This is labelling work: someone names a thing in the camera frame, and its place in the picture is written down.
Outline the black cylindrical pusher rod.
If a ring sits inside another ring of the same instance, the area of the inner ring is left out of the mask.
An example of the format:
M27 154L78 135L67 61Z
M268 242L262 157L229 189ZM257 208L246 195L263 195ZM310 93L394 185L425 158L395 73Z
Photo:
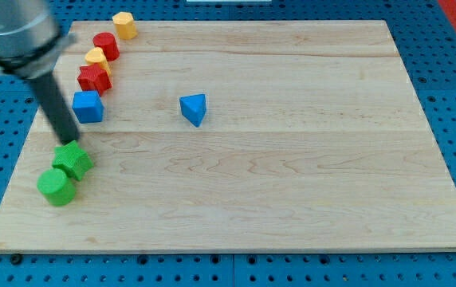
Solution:
M28 82L59 141L68 144L79 140L80 130L53 74L46 73Z

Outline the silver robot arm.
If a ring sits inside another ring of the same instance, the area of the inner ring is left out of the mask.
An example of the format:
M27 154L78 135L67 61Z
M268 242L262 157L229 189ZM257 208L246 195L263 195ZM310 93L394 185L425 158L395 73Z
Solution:
M75 41L62 32L47 1L0 0L0 73L28 83L62 144L80 139L81 133L53 68Z

